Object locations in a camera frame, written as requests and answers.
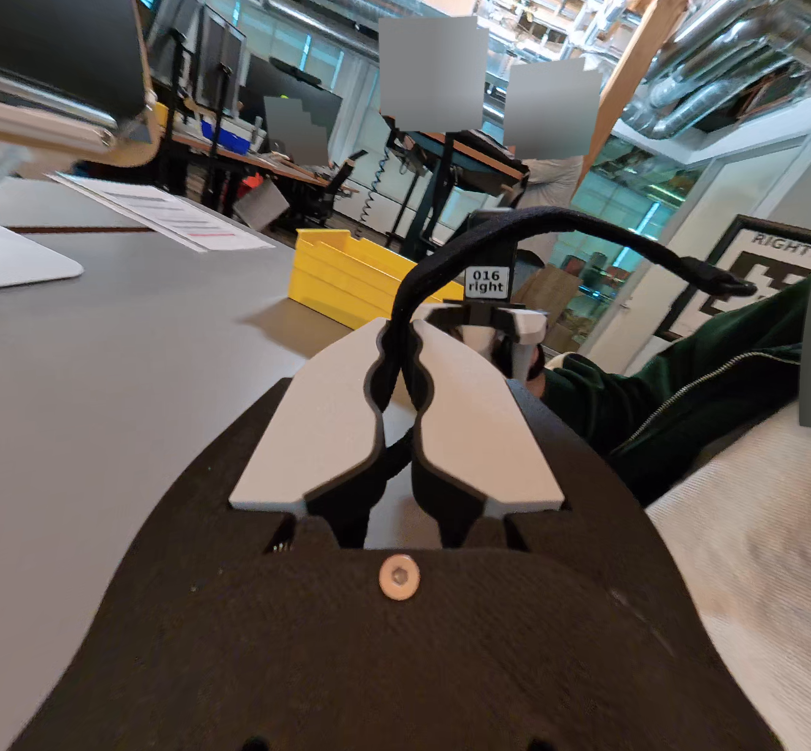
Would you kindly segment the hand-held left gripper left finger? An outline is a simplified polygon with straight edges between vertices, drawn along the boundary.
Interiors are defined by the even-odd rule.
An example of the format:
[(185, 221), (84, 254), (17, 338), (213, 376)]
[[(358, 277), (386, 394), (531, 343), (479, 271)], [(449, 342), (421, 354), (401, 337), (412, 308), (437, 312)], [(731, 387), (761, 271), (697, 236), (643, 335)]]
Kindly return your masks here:
[(289, 381), (229, 495), (232, 508), (317, 516), (341, 547), (364, 546), (387, 482), (383, 417), (370, 384), (387, 323), (351, 330)]

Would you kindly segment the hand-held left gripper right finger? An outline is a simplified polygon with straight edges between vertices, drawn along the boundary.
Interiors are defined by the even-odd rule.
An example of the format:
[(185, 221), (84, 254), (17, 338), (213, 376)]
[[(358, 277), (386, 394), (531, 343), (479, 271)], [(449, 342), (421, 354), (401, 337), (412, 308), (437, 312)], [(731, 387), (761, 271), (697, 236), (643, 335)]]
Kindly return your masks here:
[(564, 492), (510, 381), (430, 322), (411, 328), (412, 490), (442, 547), (461, 547), (482, 517), (559, 511)]

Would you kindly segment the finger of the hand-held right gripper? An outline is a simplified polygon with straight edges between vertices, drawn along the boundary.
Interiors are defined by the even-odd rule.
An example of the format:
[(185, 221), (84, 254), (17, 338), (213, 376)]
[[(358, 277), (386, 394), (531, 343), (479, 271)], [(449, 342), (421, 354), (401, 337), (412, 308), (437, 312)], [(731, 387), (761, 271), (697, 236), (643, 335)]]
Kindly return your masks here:
[(506, 310), (504, 331), (511, 379), (534, 379), (545, 366), (542, 341), (546, 337), (547, 316), (537, 310)]
[(486, 304), (421, 304), (419, 320), (479, 354), (486, 352)]

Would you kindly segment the yellow plastic bin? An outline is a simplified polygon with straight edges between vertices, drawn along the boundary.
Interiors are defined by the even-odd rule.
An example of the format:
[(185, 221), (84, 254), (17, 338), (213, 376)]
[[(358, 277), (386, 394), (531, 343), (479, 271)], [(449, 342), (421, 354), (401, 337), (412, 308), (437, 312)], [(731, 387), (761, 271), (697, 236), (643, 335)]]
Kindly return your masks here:
[(288, 297), (355, 330), (389, 319), (415, 263), (343, 229), (299, 229)]

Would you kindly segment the person's right forearm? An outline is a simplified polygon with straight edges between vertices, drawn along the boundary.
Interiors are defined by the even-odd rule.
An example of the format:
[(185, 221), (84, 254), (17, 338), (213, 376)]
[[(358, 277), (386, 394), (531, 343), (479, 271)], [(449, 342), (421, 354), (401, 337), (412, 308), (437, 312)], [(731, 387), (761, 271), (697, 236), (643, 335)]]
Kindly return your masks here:
[(707, 448), (797, 401), (808, 297), (806, 278), (717, 314), (632, 375), (562, 355), (540, 397), (648, 507)]

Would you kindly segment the person's right hand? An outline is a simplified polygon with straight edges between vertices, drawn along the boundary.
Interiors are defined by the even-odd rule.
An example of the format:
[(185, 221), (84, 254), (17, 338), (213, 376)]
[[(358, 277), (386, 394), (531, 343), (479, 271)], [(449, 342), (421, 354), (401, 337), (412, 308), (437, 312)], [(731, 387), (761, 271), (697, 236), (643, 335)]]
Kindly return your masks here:
[(545, 353), (541, 346), (535, 346), (531, 364), (524, 381), (526, 389), (537, 399), (542, 400), (546, 391), (547, 375)]

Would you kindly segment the brown cardboard box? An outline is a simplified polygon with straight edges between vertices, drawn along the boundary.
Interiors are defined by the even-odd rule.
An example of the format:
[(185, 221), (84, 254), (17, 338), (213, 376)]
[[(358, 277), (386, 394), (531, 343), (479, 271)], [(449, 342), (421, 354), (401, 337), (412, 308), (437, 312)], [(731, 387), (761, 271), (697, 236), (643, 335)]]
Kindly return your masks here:
[(578, 294), (580, 279), (552, 265), (537, 270), (512, 295), (512, 303), (546, 316), (546, 336), (543, 344), (560, 350), (555, 344), (555, 327), (569, 302)]

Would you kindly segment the black standing desk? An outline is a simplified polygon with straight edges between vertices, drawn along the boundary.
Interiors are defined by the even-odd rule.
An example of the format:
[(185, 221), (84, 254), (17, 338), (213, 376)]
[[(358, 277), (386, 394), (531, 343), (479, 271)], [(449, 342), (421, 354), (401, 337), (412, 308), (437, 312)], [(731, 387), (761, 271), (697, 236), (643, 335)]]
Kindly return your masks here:
[[(497, 198), (500, 208), (514, 208), (522, 197), (529, 182), (529, 168), (482, 131), (450, 135), (405, 132), (396, 126), (393, 117), (382, 118), (389, 128), (386, 154), (393, 154), (414, 170), (411, 187), (386, 238), (386, 246), (396, 241), (400, 255), (405, 258), (418, 262), (441, 246), (434, 231), (454, 188)], [(401, 236), (400, 221), (422, 175), (428, 176), (429, 182)]]

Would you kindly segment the black office chair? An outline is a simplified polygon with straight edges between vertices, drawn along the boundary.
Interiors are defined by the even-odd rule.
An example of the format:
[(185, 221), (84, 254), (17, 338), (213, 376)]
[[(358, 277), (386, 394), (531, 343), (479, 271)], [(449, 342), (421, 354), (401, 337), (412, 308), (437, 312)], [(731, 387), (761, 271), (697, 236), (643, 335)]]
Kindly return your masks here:
[(313, 217), (319, 226), (326, 226), (333, 215), (336, 198), (346, 192), (344, 190), (345, 183), (352, 175), (358, 160), (365, 157), (367, 154), (368, 152), (365, 149), (356, 150), (344, 161), (340, 168), (338, 168), (337, 172), (329, 180), (327, 186), (319, 190), (318, 195), (313, 199), (311, 205)]

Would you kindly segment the grey cardboard panel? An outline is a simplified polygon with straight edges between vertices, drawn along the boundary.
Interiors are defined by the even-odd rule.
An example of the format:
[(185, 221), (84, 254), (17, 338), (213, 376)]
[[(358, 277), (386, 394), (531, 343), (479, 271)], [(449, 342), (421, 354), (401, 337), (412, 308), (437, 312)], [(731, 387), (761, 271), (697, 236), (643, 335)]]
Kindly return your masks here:
[(271, 179), (252, 188), (233, 205), (238, 220), (255, 232), (268, 229), (288, 210), (289, 201)]

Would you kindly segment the long wooden office desk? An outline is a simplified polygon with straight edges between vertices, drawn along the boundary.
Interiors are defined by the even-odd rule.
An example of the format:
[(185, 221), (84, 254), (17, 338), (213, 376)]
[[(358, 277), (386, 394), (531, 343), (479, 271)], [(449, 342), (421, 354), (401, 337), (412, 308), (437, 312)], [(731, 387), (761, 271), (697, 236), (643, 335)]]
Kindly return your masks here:
[[(183, 159), (198, 168), (208, 168), (211, 143), (202, 137), (173, 131), (169, 142), (169, 156)], [(299, 168), (277, 158), (265, 158), (258, 155), (240, 155), (222, 147), (217, 147), (214, 156), (214, 168), (236, 172), (259, 172), (265, 176), (297, 181), (317, 188), (329, 187), (330, 180)]]

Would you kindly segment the black computer monitor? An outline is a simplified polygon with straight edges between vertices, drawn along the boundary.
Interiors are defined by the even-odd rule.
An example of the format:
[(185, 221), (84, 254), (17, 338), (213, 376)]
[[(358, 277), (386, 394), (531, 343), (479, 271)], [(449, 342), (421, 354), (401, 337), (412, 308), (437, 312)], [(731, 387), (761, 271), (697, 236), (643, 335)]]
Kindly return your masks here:
[(303, 71), (277, 59), (263, 60), (251, 55), (248, 64), (246, 83), (238, 88), (238, 109), (240, 119), (254, 123), (256, 117), (262, 120), (264, 141), (260, 153), (279, 151), (286, 153), (279, 126), (269, 127), (265, 111), (265, 98), (278, 98), (282, 103), (299, 100), (302, 112), (309, 116), (309, 122), (323, 128), (326, 142), (330, 143), (332, 131), (342, 105), (342, 97), (320, 86), (320, 81)]

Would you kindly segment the framed marker poster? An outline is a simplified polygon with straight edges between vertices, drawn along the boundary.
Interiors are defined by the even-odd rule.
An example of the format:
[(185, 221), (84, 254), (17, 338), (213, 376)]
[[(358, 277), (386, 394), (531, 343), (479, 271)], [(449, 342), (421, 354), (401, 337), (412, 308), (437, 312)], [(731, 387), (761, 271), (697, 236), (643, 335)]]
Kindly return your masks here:
[(654, 336), (672, 342), (692, 335), (707, 320), (769, 298), (810, 273), (808, 229), (738, 215), (705, 259), (753, 283), (752, 297), (713, 298), (694, 287), (673, 302)]

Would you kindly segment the printed paper sheet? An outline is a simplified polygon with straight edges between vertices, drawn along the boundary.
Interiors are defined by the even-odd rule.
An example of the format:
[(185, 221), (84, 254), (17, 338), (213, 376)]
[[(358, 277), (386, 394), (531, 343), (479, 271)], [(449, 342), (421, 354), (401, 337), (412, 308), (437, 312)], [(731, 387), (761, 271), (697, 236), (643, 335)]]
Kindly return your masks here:
[(101, 203), (119, 215), (176, 240), (196, 252), (239, 252), (274, 249), (275, 245), (251, 230), (209, 213), (185, 198), (154, 186), (54, 173), (50, 179)]

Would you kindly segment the person's cream trousers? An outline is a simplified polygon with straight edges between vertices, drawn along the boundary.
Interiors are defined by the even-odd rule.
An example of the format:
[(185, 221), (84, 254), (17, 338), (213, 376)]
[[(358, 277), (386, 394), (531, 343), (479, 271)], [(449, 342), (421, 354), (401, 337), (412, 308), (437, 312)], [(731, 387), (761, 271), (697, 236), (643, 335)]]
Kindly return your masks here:
[(810, 749), (810, 431), (794, 401), (723, 440), (647, 515), (729, 672)]

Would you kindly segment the blue storage crate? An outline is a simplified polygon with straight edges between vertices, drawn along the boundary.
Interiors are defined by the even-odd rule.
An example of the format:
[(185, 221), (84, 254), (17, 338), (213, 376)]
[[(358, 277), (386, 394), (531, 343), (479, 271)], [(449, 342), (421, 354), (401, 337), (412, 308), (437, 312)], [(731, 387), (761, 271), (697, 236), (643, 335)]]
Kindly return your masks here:
[[(216, 117), (200, 114), (199, 128), (204, 139), (211, 141), (216, 125)], [(253, 126), (245, 126), (231, 117), (223, 115), (220, 121), (218, 146), (224, 150), (245, 156), (250, 153)]]

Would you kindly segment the bundle of silver ducts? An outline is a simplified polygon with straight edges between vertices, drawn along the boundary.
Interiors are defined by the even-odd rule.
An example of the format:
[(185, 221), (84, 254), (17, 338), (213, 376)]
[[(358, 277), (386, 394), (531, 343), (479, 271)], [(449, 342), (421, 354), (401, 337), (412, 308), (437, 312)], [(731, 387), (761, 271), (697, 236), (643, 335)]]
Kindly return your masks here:
[(651, 62), (622, 122), (651, 140), (681, 134), (746, 87), (809, 69), (810, 0), (709, 0)]

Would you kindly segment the white tablet stand with board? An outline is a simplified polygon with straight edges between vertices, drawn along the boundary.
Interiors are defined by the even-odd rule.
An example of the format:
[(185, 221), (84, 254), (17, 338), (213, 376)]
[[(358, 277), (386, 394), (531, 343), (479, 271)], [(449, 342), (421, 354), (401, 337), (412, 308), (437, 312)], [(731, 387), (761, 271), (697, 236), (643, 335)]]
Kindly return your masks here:
[(35, 178), (135, 168), (161, 131), (136, 0), (1, 0), (2, 221)]

